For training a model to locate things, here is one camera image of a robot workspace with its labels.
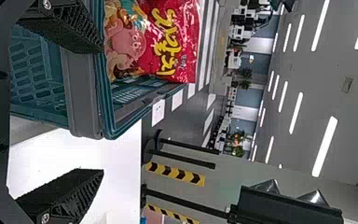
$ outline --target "red snack bag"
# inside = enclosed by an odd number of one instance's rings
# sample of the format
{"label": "red snack bag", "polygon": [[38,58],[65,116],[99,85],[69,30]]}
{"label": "red snack bag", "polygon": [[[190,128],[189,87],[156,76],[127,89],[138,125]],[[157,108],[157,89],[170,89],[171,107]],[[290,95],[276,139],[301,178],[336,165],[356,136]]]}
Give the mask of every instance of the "red snack bag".
{"label": "red snack bag", "polygon": [[197,0],[105,0],[104,30],[111,81],[156,75],[196,82]]}

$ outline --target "hazard tape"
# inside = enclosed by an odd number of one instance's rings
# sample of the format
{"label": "hazard tape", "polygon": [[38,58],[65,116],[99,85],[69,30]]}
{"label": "hazard tape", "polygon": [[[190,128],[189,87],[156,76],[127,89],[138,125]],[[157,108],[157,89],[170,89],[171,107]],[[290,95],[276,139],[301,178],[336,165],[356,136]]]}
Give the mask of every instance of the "hazard tape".
{"label": "hazard tape", "polygon": [[172,168],[166,165],[157,164],[155,162],[149,162],[145,166],[145,169],[148,172],[157,175],[167,176],[169,178],[193,184],[198,187],[204,187],[205,185],[205,175],[198,175],[193,172]]}
{"label": "hazard tape", "polygon": [[180,214],[177,214],[175,212],[172,212],[172,211],[169,211],[169,210],[166,210],[166,209],[162,209],[162,208],[159,208],[155,205],[152,205],[150,203],[147,203],[146,204],[146,208],[149,209],[150,211],[153,211],[153,212],[157,212],[157,213],[160,213],[164,216],[167,216],[167,217],[173,217],[175,219],[178,219],[178,220],[181,220],[181,221],[184,221],[188,224],[200,224],[199,221],[197,221],[196,219],[194,218],[191,218],[191,217],[185,217],[183,215],[180,215]]}

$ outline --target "teal shopping basket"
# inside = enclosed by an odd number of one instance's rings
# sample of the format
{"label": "teal shopping basket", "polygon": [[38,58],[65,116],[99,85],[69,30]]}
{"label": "teal shopping basket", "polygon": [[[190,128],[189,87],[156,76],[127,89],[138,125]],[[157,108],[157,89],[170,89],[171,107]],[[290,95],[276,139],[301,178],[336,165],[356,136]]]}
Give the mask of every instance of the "teal shopping basket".
{"label": "teal shopping basket", "polygon": [[[104,1],[89,1],[88,7],[103,36]],[[12,28],[9,55],[11,114],[75,136],[116,139],[151,112],[154,103],[185,86],[155,77],[110,83],[102,53],[76,55],[19,25]],[[76,63],[87,57],[89,64]]]}

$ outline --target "white ceiling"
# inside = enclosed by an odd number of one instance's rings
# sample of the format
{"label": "white ceiling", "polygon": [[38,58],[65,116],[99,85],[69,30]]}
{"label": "white ceiling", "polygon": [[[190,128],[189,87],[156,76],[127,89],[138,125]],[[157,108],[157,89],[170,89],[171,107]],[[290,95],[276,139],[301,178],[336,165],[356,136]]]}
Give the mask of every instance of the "white ceiling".
{"label": "white ceiling", "polygon": [[[281,81],[275,101],[265,92],[267,109],[263,128],[258,129],[256,160],[264,162],[269,139],[275,136],[269,164],[311,174],[324,131],[331,116],[338,126],[321,177],[358,184],[358,1],[331,0],[319,46],[310,48],[324,0],[299,0],[298,9],[282,16],[280,34],[270,71]],[[293,52],[300,17],[306,15],[297,52]],[[292,32],[288,50],[283,43],[288,24]],[[341,91],[345,77],[354,78],[350,93]],[[284,81],[289,82],[282,113],[278,113]],[[294,133],[289,125],[300,91],[304,99]]]}

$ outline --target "white wall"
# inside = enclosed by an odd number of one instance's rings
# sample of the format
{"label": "white wall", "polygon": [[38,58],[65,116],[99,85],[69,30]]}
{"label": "white wall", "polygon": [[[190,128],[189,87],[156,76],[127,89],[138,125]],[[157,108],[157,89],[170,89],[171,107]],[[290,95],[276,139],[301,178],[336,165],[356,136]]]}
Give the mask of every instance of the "white wall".
{"label": "white wall", "polygon": [[234,119],[246,119],[250,121],[257,121],[258,109],[248,106],[234,105],[232,110],[232,118]]}
{"label": "white wall", "polygon": [[245,43],[247,47],[243,48],[243,51],[252,52],[252,53],[271,54],[273,44],[274,44],[274,39],[252,37],[249,40],[249,42]]}
{"label": "white wall", "polygon": [[141,130],[139,121],[116,141],[96,141],[59,129],[19,143],[10,149],[9,193],[18,198],[75,168],[103,169],[82,223],[139,224]]}
{"label": "white wall", "polygon": [[[282,194],[298,197],[315,189],[320,189],[326,200],[333,207],[343,211],[344,217],[358,221],[358,188],[355,186],[323,180],[321,178],[313,178],[310,175],[280,170],[278,167],[261,163],[251,163],[226,155],[210,156],[199,152],[184,151],[179,147],[165,147],[163,150],[199,160],[215,162],[216,170],[213,171],[191,164],[155,157],[153,159],[154,162],[206,175],[206,181],[205,187],[199,188],[143,171],[145,182],[151,189],[172,194],[194,203],[202,203],[223,211],[227,206],[238,202],[241,185],[252,186],[275,178],[279,182]],[[162,208],[167,208],[185,216],[195,218],[201,223],[227,223],[225,220],[196,212],[173,203],[167,203],[152,197],[148,197],[148,200]]]}

